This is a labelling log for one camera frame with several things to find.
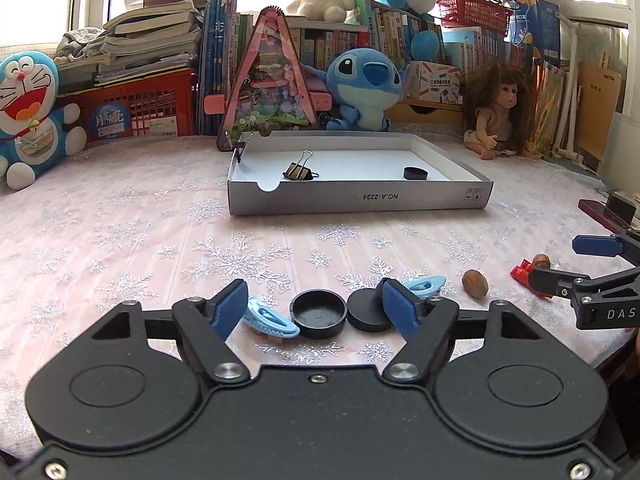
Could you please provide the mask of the brown walnut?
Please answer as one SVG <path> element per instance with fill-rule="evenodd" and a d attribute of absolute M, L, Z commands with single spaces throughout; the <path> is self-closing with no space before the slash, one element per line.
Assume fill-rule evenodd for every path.
<path fill-rule="evenodd" d="M 470 269 L 462 276 L 462 286 L 464 291 L 475 299 L 483 299 L 488 295 L 488 281 L 480 271 Z"/>
<path fill-rule="evenodd" d="M 546 254 L 537 254 L 532 261 L 532 265 L 535 268 L 550 269 L 551 261 Z"/>

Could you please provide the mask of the red crayon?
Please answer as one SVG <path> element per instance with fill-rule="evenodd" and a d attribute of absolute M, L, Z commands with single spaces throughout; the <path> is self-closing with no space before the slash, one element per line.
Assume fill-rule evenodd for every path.
<path fill-rule="evenodd" d="M 515 281 L 517 281 L 518 284 L 520 284 L 523 287 L 525 287 L 526 289 L 528 289 L 530 292 L 532 292 L 538 298 L 551 299 L 552 298 L 551 295 L 544 294 L 543 292 L 537 292 L 535 289 L 533 289 L 532 286 L 529 285 L 529 274 L 531 274 L 532 272 L 527 273 L 527 272 L 523 271 L 520 268 L 520 264 L 518 264 L 517 266 L 514 266 L 514 268 L 510 271 L 511 278 L 513 278 Z"/>
<path fill-rule="evenodd" d="M 523 271 L 529 273 L 529 272 L 532 272 L 535 269 L 535 266 L 530 261 L 528 261 L 526 259 L 523 259 L 521 264 L 520 264 L 520 268 Z"/>

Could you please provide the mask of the blue bear hair clip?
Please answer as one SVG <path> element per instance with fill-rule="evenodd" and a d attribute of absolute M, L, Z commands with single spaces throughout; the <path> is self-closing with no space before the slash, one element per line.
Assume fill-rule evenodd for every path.
<path fill-rule="evenodd" d="M 300 330 L 291 320 L 273 311 L 256 296 L 249 296 L 242 321 L 252 330 L 273 339 L 293 339 Z"/>

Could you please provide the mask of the black round cup lid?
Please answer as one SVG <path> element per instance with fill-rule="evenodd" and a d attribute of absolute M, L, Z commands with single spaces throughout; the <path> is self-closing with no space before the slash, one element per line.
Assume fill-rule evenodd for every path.
<path fill-rule="evenodd" d="M 311 289 L 298 294 L 290 303 L 290 315 L 300 336 L 329 339 L 344 328 L 347 318 L 345 300 L 325 289 Z"/>

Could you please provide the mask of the black round cap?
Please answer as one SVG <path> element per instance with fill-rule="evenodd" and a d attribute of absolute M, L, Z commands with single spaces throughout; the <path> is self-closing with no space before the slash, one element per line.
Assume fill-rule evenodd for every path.
<path fill-rule="evenodd" d="M 402 176 L 409 181 L 425 181 L 428 178 L 428 171 L 420 167 L 407 166 Z"/>

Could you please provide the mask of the black binder clip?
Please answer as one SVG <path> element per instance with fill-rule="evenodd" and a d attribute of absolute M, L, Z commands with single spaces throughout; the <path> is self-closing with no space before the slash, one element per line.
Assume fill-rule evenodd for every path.
<path fill-rule="evenodd" d="M 312 181 L 317 179 L 319 177 L 318 172 L 314 172 L 308 167 L 308 162 L 312 156 L 314 156 L 313 151 L 303 151 L 297 162 L 291 162 L 288 165 L 283 177 L 289 181 Z"/>
<path fill-rule="evenodd" d="M 226 136 L 226 140 L 229 144 L 229 148 L 231 148 L 234 159 L 237 162 L 242 162 L 244 151 L 250 143 L 250 140 L 252 140 L 254 132 L 241 132 L 236 139 L 232 136 L 230 131 L 226 131 L 224 135 Z"/>

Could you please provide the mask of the dark red phone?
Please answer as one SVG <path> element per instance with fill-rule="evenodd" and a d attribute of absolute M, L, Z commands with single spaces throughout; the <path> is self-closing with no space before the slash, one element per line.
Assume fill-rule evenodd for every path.
<path fill-rule="evenodd" d="M 608 194 L 605 202 L 578 200 L 578 208 L 615 234 L 624 234 L 630 230 L 637 212 L 636 205 L 617 192 Z"/>

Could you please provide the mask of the black binder clip on tray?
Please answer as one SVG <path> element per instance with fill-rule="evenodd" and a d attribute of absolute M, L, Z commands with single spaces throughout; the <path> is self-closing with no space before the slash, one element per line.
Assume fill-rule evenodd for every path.
<path fill-rule="evenodd" d="M 226 131 L 224 135 L 226 136 L 226 140 L 229 144 L 229 148 L 231 148 L 234 159 L 237 162 L 242 162 L 244 151 L 250 143 L 250 140 L 252 140 L 254 132 L 241 132 L 236 139 L 232 136 L 230 131 Z"/>

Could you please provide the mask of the row of shelf books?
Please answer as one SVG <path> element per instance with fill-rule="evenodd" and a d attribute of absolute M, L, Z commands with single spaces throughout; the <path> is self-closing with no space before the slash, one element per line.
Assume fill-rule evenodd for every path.
<path fill-rule="evenodd" d="M 537 0 L 518 0 L 508 8 L 512 11 L 508 33 L 505 37 L 480 27 L 446 28 L 439 21 L 425 24 L 416 16 L 394 10 L 381 3 L 358 0 L 364 13 L 354 24 L 322 24 L 305 21 L 298 16 L 288 18 L 293 44 L 302 64 L 308 88 L 312 92 L 328 88 L 317 76 L 307 72 L 304 65 L 317 70 L 327 70 L 340 54 L 356 48 L 380 50 L 400 70 L 408 70 L 412 62 L 410 44 L 419 32 L 433 29 L 440 42 L 439 52 L 432 63 L 457 67 L 461 73 L 460 96 L 469 74 L 489 62 L 503 60 L 514 66 L 533 70 L 539 79 L 542 72 L 562 77 L 558 52 L 541 50 L 534 31 L 537 26 L 547 27 L 556 37 L 560 22 L 554 6 L 544 6 Z M 336 105 L 316 106 L 317 115 L 326 114 Z"/>

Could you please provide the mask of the red plastic crate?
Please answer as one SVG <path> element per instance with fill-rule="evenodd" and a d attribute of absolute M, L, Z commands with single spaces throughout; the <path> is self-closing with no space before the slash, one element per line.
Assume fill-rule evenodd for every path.
<path fill-rule="evenodd" d="M 56 105 L 77 104 L 78 125 L 88 142 L 133 136 L 192 136 L 198 75 L 192 68 L 59 96 Z"/>

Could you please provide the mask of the white pencil print box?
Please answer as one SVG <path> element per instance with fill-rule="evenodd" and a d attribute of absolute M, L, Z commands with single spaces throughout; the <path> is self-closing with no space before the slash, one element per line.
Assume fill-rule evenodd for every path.
<path fill-rule="evenodd" d="M 442 104 L 461 104 L 461 73 L 457 67 L 412 61 L 408 68 L 410 99 Z"/>

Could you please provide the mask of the pink triangular miniature house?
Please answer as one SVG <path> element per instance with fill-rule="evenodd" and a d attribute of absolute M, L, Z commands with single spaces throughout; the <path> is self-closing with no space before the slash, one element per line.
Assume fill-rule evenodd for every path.
<path fill-rule="evenodd" d="M 251 136 L 275 131 L 317 130 L 316 106 L 332 104 L 328 92 L 308 88 L 288 22 L 277 6 L 258 14 L 252 36 L 227 94 L 203 101 L 204 113 L 218 116 L 216 147 L 230 152 Z"/>

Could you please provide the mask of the Stitch blue plush toy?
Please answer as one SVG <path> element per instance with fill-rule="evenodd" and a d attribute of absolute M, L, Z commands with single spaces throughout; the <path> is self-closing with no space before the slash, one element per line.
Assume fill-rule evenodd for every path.
<path fill-rule="evenodd" d="M 304 69 L 321 79 L 338 117 L 326 118 L 326 130 L 383 131 L 390 128 L 385 112 L 404 96 L 404 74 L 383 53 L 371 48 L 343 52 L 327 70 Z"/>

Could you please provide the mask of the red plastic basket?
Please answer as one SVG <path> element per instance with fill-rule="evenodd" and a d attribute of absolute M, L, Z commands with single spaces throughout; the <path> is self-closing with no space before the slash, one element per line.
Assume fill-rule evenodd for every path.
<path fill-rule="evenodd" d="M 512 11 L 500 0 L 436 0 L 442 26 L 480 27 L 501 37 L 508 33 Z"/>

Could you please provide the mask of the stack of books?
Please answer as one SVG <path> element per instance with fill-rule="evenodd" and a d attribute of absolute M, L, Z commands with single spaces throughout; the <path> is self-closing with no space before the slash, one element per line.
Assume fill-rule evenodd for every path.
<path fill-rule="evenodd" d="M 139 0 L 100 27 L 66 32 L 54 55 L 70 93 L 194 67 L 218 12 L 235 0 Z"/>

